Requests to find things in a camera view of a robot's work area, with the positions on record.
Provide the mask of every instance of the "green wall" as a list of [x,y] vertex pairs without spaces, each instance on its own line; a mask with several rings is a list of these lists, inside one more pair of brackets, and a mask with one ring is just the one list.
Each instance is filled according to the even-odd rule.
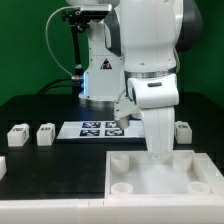
[[196,0],[203,33],[196,45],[181,54],[181,89],[206,95],[224,109],[224,1]]
[[[179,89],[203,93],[224,109],[224,1],[197,0],[197,4],[204,30],[191,51],[180,55]],[[68,76],[52,60],[44,36],[48,17],[62,6],[65,0],[1,0],[0,104],[16,95],[35,94],[48,82]],[[80,40],[87,67],[86,36]],[[52,21],[50,42],[59,61],[72,71],[70,30],[60,16]]]

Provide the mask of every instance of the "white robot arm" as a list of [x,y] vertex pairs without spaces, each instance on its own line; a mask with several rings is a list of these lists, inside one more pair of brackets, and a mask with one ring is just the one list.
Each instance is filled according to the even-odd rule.
[[174,105],[178,104],[174,48],[180,34],[183,0],[121,0],[120,29],[129,99],[115,103],[121,128],[139,112],[150,155],[173,149]]

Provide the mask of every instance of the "black tabletop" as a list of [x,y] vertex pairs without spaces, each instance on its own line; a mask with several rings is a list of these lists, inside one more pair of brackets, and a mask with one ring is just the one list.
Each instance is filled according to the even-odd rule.
[[[187,121],[193,130],[192,145],[175,150],[205,152],[224,171],[224,111],[205,96],[181,94],[176,121]],[[64,121],[113,120],[112,109],[91,108],[74,102],[71,95],[22,95],[0,107],[0,155],[6,156],[7,174],[0,181],[0,200],[103,198],[107,151],[146,150],[144,139],[55,140],[38,147],[41,124]],[[7,145],[7,132],[27,123],[30,138],[23,147]]]

